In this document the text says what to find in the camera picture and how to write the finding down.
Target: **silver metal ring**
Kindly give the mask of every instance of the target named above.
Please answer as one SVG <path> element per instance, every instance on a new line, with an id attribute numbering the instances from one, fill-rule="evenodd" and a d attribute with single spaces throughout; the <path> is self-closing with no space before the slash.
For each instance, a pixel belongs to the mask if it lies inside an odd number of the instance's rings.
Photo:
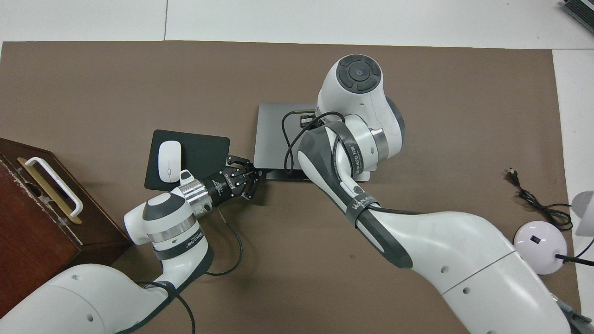
<path id="1" fill-rule="evenodd" d="M 196 217 L 202 216 L 213 208 L 213 200 L 208 194 L 208 189 L 199 179 L 184 184 L 179 189 L 192 207 Z"/>
<path id="2" fill-rule="evenodd" d="M 182 220 L 181 223 L 179 223 L 171 228 L 168 228 L 163 232 L 149 233 L 147 235 L 148 235 L 148 238 L 150 239 L 150 241 L 161 242 L 161 241 L 169 240 L 173 237 L 177 237 L 178 235 L 189 230 L 189 228 L 192 227 L 195 223 L 196 223 L 196 217 L 194 216 L 194 214 L 191 214 L 185 220 Z"/>
<path id="3" fill-rule="evenodd" d="M 369 128 L 371 131 L 371 135 L 375 141 L 375 145 L 377 146 L 377 154 L 378 159 L 377 162 L 382 162 L 388 159 L 389 148 L 388 148 L 388 140 L 386 139 L 386 134 L 384 133 L 384 129 L 374 130 Z"/>

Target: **black strap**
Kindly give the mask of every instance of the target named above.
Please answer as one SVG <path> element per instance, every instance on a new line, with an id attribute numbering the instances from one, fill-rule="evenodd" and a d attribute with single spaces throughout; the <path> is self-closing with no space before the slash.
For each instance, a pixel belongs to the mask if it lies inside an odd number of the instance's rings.
<path id="1" fill-rule="evenodd" d="M 359 149 L 359 144 L 357 144 L 355 137 L 350 133 L 345 123 L 339 121 L 330 122 L 326 124 L 326 127 L 331 129 L 340 138 L 342 145 L 344 145 L 346 154 L 350 160 L 351 176 L 363 173 L 363 154 Z"/>
<path id="2" fill-rule="evenodd" d="M 346 219 L 349 220 L 353 226 L 356 226 L 357 218 L 367 208 L 368 206 L 372 205 L 373 203 L 379 203 L 370 193 L 362 193 L 358 194 L 353 198 L 349 205 L 346 206 Z"/>
<path id="3" fill-rule="evenodd" d="M 162 250 L 162 251 L 158 251 L 158 250 L 154 249 L 154 247 L 153 247 L 153 251 L 154 251 L 154 254 L 157 256 L 157 259 L 159 259 L 161 261 L 169 260 L 169 259 L 172 259 L 172 258 L 178 256 L 178 255 L 185 253 L 190 248 L 196 246 L 198 244 L 198 242 L 200 240 L 202 240 L 202 238 L 204 238 L 204 231 L 202 230 L 202 226 L 201 226 L 200 228 L 198 228 L 198 230 L 191 237 L 180 242 L 178 245 L 171 247 L 169 249 L 166 249 L 166 250 Z"/>

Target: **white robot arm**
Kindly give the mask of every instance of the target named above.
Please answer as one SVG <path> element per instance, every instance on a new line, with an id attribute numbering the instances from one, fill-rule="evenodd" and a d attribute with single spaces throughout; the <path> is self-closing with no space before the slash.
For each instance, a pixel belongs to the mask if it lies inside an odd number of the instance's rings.
<path id="1" fill-rule="evenodd" d="M 326 112 L 345 121 L 329 115 L 307 131 L 299 163 L 386 260 L 430 281 L 471 333 L 570 333 L 551 293 L 488 221 L 383 209 L 353 180 L 398 153 L 405 128 L 373 59 L 349 55 L 332 66 L 317 101 L 316 114 Z"/>
<path id="2" fill-rule="evenodd" d="M 37 288 L 0 320 L 0 333 L 130 333 L 145 325 L 213 261 L 197 218 L 234 197 L 250 199 L 262 171 L 229 156 L 202 180 L 181 172 L 182 185 L 124 216 L 135 244 L 151 242 L 163 274 L 141 288 L 108 266 L 81 264 Z"/>

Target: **black cable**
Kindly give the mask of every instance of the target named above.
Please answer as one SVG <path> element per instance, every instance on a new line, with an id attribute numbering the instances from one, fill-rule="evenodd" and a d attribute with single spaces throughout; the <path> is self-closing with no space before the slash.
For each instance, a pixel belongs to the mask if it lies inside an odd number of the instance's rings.
<path id="1" fill-rule="evenodd" d="M 561 254 L 555 254 L 555 257 L 563 260 L 563 263 L 574 262 L 574 263 L 585 264 L 587 266 L 594 267 L 594 261 L 578 259 L 577 257 L 566 256 L 566 255 L 561 255 Z"/>
<path id="2" fill-rule="evenodd" d="M 241 259 L 244 257 L 244 245 L 241 243 L 241 238 L 239 237 L 239 234 L 231 226 L 231 224 L 227 223 L 227 220 L 223 216 L 223 213 L 221 212 L 221 210 L 219 209 L 218 206 L 217 206 L 217 211 L 219 211 L 219 215 L 223 219 L 225 225 L 227 225 L 227 227 L 231 230 L 231 232 L 233 232 L 233 234 L 235 234 L 235 238 L 237 238 L 237 243 L 239 244 L 239 259 L 237 259 L 237 263 L 235 263 L 235 265 L 231 269 L 229 269 L 227 271 L 224 271 L 222 273 L 210 273 L 210 272 L 206 272 L 205 273 L 206 275 L 210 275 L 210 276 L 223 276 L 223 275 L 227 275 L 228 273 L 232 272 L 233 270 L 235 270 L 239 266 L 239 264 L 241 262 Z"/>
<path id="3" fill-rule="evenodd" d="M 584 253 L 590 248 L 590 246 L 592 246 L 592 244 L 594 244 L 594 238 L 592 238 L 592 241 L 590 241 L 590 243 L 586 246 L 586 248 L 584 248 L 584 250 L 580 254 L 576 255 L 576 258 L 584 255 Z"/>
<path id="4" fill-rule="evenodd" d="M 292 142 L 291 144 L 289 144 L 289 137 L 287 136 L 287 132 L 285 131 L 285 120 L 286 120 L 286 118 L 287 118 L 289 115 L 291 115 L 291 114 L 295 114 L 295 113 L 296 113 L 295 111 L 288 112 L 288 113 L 287 113 L 287 114 L 286 114 L 286 115 L 283 117 L 282 121 L 280 122 L 280 126 L 281 126 L 281 127 L 282 127 L 282 129 L 283 129 L 283 134 L 285 135 L 285 140 L 286 140 L 286 142 L 287 142 L 287 146 L 288 146 L 287 153 L 285 154 L 285 160 L 284 160 L 284 164 L 283 164 L 283 169 L 285 170 L 285 174 L 286 174 L 286 175 L 291 175 L 291 174 L 293 174 L 293 167 L 295 166 L 295 161 L 294 161 L 294 159 L 293 159 L 293 146 L 295 145 L 295 143 L 297 143 L 297 140 L 299 140 L 299 138 L 300 138 L 300 137 L 301 137 L 301 136 L 302 136 L 302 135 L 303 135 L 303 134 L 304 134 L 304 133 L 305 133 L 307 130 L 310 130 L 310 128 L 311 128 L 311 127 L 312 127 L 314 124 L 316 124 L 316 123 L 317 123 L 319 120 L 321 120 L 323 117 L 325 117 L 325 116 L 328 116 L 328 115 L 336 115 L 336 116 L 340 117 L 340 120 L 341 120 L 341 121 L 343 121 L 343 122 L 345 121 L 345 117 L 344 117 L 342 114 L 338 113 L 338 112 L 335 112 L 335 111 L 328 111 L 328 112 L 325 112 L 325 113 L 321 114 L 320 116 L 318 116 L 318 117 L 316 117 L 316 118 L 312 119 L 312 120 L 311 120 L 311 121 L 310 121 L 310 122 L 309 122 L 309 123 L 308 123 L 308 124 L 305 126 L 305 128 L 303 128 L 303 130 L 301 130 L 301 132 L 299 132 L 299 134 L 298 134 L 298 135 L 295 137 L 295 139 L 293 139 L 293 142 Z M 287 160 L 289 159 L 289 156 L 291 157 L 291 165 L 290 165 L 290 169 L 288 169 L 288 168 L 287 168 Z"/>
<path id="5" fill-rule="evenodd" d="M 399 210 L 399 209 L 386 209 L 383 207 L 377 207 L 377 206 L 373 206 L 373 205 L 368 206 L 367 209 L 370 209 L 373 211 L 378 211 L 378 212 L 385 212 L 385 213 L 397 213 L 398 215 L 422 215 L 423 214 L 422 212 Z"/>
<path id="6" fill-rule="evenodd" d="M 334 146 L 332 147 L 332 168 L 334 168 L 335 170 L 335 174 L 336 174 L 336 178 L 338 179 L 338 183 L 342 182 L 342 179 L 340 179 L 340 174 L 338 173 L 338 164 L 336 163 L 336 149 L 338 149 L 338 143 L 339 143 L 339 138 L 338 136 L 336 136 L 336 139 L 334 139 Z"/>
<path id="7" fill-rule="evenodd" d="M 518 173 L 513 169 L 510 168 L 510 171 L 507 172 L 505 176 L 507 180 L 516 186 L 520 191 L 518 193 L 518 197 L 523 199 L 528 203 L 529 206 L 532 206 L 537 211 L 539 211 L 548 221 L 550 224 L 554 225 L 560 231 L 570 231 L 573 227 L 573 223 L 571 222 L 571 217 L 568 213 L 565 213 L 560 210 L 551 209 L 554 206 L 567 206 L 570 207 L 571 205 L 565 203 L 555 203 L 551 205 L 542 205 L 536 199 L 530 191 L 523 189 L 520 186 L 520 180 L 518 179 Z"/>
<path id="8" fill-rule="evenodd" d="M 154 285 L 158 286 L 159 288 L 165 289 L 169 296 L 174 296 L 175 298 L 179 299 L 179 301 L 184 305 L 186 311 L 188 311 L 189 319 L 192 322 L 192 334 L 196 333 L 196 321 L 194 320 L 194 315 L 192 314 L 192 310 L 190 309 L 188 303 L 179 295 L 179 293 L 172 288 L 171 286 L 167 286 L 165 284 L 157 283 L 157 282 L 150 282 L 150 281 L 135 281 L 136 284 L 147 284 L 147 285 Z"/>

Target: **black power cord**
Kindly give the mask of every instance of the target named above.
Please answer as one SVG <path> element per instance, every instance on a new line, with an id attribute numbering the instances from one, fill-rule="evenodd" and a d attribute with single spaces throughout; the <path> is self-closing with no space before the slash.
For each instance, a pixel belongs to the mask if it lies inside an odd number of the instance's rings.
<path id="1" fill-rule="evenodd" d="M 550 224 L 554 225 L 560 231 L 570 231 L 573 227 L 573 223 L 571 222 L 571 217 L 568 213 L 565 213 L 560 210 L 552 209 L 555 206 L 567 206 L 570 207 L 571 205 L 565 203 L 555 203 L 551 205 L 542 205 L 538 202 L 536 197 L 528 190 L 523 189 L 520 186 L 520 180 L 518 179 L 518 173 L 513 169 L 510 168 L 510 171 L 507 172 L 505 176 L 507 180 L 516 186 L 520 191 L 518 193 L 518 197 L 523 199 L 528 203 L 529 206 L 535 208 L 538 212 L 540 212 Z"/>
<path id="2" fill-rule="evenodd" d="M 565 262 L 575 262 L 575 263 L 579 263 L 579 264 L 585 264 L 585 265 L 590 266 L 590 267 L 594 267 L 594 261 L 588 261 L 588 260 L 578 259 L 577 256 L 572 257 L 572 256 L 561 255 L 561 254 L 555 254 L 555 257 L 558 258 L 558 259 L 563 260 L 563 263 L 565 263 Z"/>
<path id="3" fill-rule="evenodd" d="M 400 209 L 386 209 L 384 207 L 377 207 L 370 205 L 367 207 L 369 210 L 378 211 L 378 212 L 385 212 L 385 213 L 395 213 L 397 215 L 422 215 L 422 212 L 417 211 L 408 211 L 408 210 L 400 210 Z"/>
<path id="4" fill-rule="evenodd" d="M 184 305 L 184 307 L 186 308 L 186 311 L 188 312 L 189 315 L 189 319 L 192 322 L 192 334 L 196 333 L 196 321 L 194 320 L 194 315 L 192 314 L 192 310 L 190 309 L 188 303 L 186 303 L 186 301 L 179 295 L 179 293 L 175 290 L 175 288 L 171 287 L 171 286 L 167 286 L 165 284 L 162 283 L 157 283 L 157 282 L 150 282 L 150 281 L 136 281 L 134 282 L 136 284 L 147 284 L 147 285 L 154 285 L 157 286 L 159 288 L 163 288 L 165 289 L 165 291 L 167 291 L 167 294 L 171 297 L 175 297 L 177 299 L 179 299 L 179 301 Z"/>
<path id="5" fill-rule="evenodd" d="M 234 271 L 239 266 L 239 264 L 241 263 L 241 259 L 244 257 L 244 245 L 241 243 L 241 238 L 239 237 L 239 234 L 231 226 L 231 224 L 229 224 L 227 222 L 227 219 L 225 219 L 225 217 L 223 216 L 223 213 L 221 212 L 221 210 L 219 209 L 218 206 L 217 206 L 217 211 L 219 212 L 219 215 L 223 219 L 223 222 L 225 223 L 225 225 L 227 225 L 227 227 L 231 230 L 231 232 L 233 232 L 233 234 L 235 234 L 235 238 L 237 238 L 237 243 L 239 244 L 239 259 L 237 259 L 237 262 L 235 263 L 235 265 L 231 269 L 229 269 L 227 271 L 224 271 L 222 273 L 210 273 L 210 272 L 206 272 L 205 273 L 206 275 L 210 275 L 210 276 L 223 276 L 223 275 L 227 275 L 228 273 Z"/>
<path id="6" fill-rule="evenodd" d="M 295 145 L 295 143 L 297 143 L 297 140 L 299 140 L 299 138 L 307 131 L 307 130 L 311 130 L 317 123 L 319 120 L 321 120 L 323 117 L 329 116 L 329 115 L 336 115 L 338 117 L 340 117 L 340 120 L 342 122 L 345 121 L 345 116 L 342 115 L 341 113 L 335 112 L 335 111 L 328 111 L 325 112 L 323 114 L 321 114 L 320 116 L 312 119 L 306 126 L 305 128 L 303 128 L 303 130 L 301 130 L 301 132 L 295 137 L 295 139 L 293 139 L 293 142 L 289 143 L 289 137 L 287 136 L 287 132 L 285 130 L 285 120 L 287 119 L 287 117 L 289 117 L 289 115 L 292 114 L 298 114 L 299 111 L 290 111 L 288 112 L 283 119 L 280 122 L 280 126 L 283 129 L 283 135 L 285 136 L 285 141 L 287 142 L 287 153 L 285 154 L 285 160 L 284 160 L 284 164 L 283 164 L 283 168 L 285 169 L 285 174 L 286 175 L 291 175 L 293 174 L 293 167 L 295 166 L 295 160 L 293 158 L 293 146 Z M 290 164 L 290 168 L 287 168 L 287 160 L 289 159 L 289 157 L 291 158 L 291 164 Z"/>

